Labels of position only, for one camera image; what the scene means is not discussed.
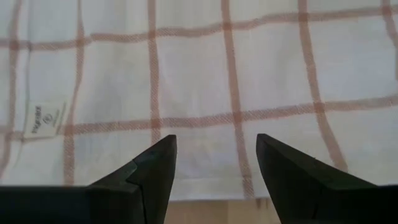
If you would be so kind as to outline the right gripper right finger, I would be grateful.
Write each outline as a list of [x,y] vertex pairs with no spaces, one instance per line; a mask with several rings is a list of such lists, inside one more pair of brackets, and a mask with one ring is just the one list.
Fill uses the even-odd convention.
[[256,155],[282,224],[352,224],[359,198],[377,188],[267,134],[257,135]]

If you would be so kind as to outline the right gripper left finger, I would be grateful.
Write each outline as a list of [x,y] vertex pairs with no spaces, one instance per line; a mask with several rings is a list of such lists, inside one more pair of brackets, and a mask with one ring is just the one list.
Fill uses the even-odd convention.
[[163,224],[176,159],[177,137],[168,135],[92,183],[90,224]]

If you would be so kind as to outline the white red-checked towel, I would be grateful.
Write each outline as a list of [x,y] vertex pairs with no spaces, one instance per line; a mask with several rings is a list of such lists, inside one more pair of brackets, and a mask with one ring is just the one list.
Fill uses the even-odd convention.
[[0,0],[0,185],[174,134],[172,199],[265,197],[259,133],[398,184],[398,0]]

